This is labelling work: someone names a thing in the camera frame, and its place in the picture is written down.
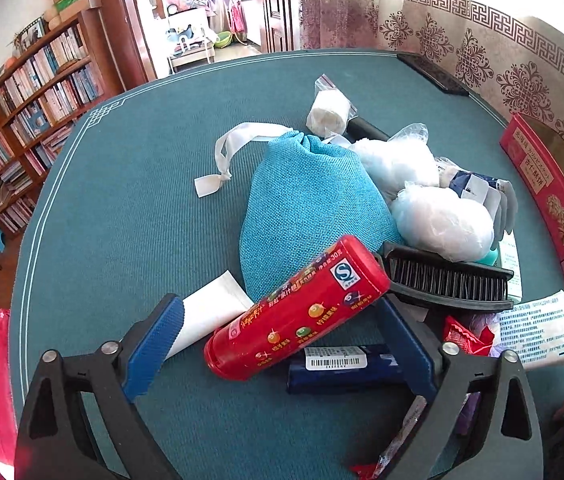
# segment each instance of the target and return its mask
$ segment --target blue drawstring bag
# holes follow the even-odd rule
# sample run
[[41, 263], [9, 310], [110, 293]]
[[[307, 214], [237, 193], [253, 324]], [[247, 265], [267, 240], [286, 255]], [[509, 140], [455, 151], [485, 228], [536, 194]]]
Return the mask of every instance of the blue drawstring bag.
[[249, 297], [270, 294], [345, 234], [371, 251], [404, 243], [357, 154], [297, 131], [272, 140], [253, 173], [240, 234]]

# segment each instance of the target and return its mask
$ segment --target doorway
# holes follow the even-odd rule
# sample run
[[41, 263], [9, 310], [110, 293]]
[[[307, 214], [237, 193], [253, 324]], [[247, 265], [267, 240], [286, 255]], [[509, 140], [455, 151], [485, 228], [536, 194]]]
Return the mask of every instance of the doorway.
[[262, 0], [134, 1], [156, 78], [268, 52]]

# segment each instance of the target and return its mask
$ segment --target blue gripper pad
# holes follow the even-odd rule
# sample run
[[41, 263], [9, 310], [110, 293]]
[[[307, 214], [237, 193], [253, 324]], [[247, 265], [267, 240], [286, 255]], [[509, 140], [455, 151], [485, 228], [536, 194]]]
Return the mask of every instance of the blue gripper pad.
[[129, 402], [148, 391], [183, 325], [182, 300], [167, 294], [147, 319], [135, 323], [126, 333], [121, 342], [119, 371]]
[[377, 325], [411, 391], [432, 402], [438, 393], [436, 379], [442, 372], [440, 343], [424, 323], [407, 319], [408, 312], [400, 313], [401, 305], [395, 294], [385, 294], [377, 300]]

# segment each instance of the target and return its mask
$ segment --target red cylindrical container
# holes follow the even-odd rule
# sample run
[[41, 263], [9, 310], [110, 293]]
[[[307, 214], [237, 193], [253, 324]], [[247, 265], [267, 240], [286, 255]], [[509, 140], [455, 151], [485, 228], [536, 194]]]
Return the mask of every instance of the red cylindrical container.
[[354, 236], [344, 235], [204, 346], [206, 364], [246, 380], [321, 338], [382, 296], [390, 280]]

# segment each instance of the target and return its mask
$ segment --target red box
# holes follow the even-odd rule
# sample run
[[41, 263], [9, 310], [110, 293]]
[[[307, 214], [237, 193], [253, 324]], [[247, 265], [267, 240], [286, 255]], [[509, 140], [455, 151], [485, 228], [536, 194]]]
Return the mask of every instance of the red box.
[[246, 380], [321, 338], [382, 296], [384, 269], [354, 236], [344, 235], [268, 298], [204, 346], [224, 379]]
[[500, 146], [522, 176], [551, 235], [564, 273], [564, 174], [528, 123], [513, 114]]

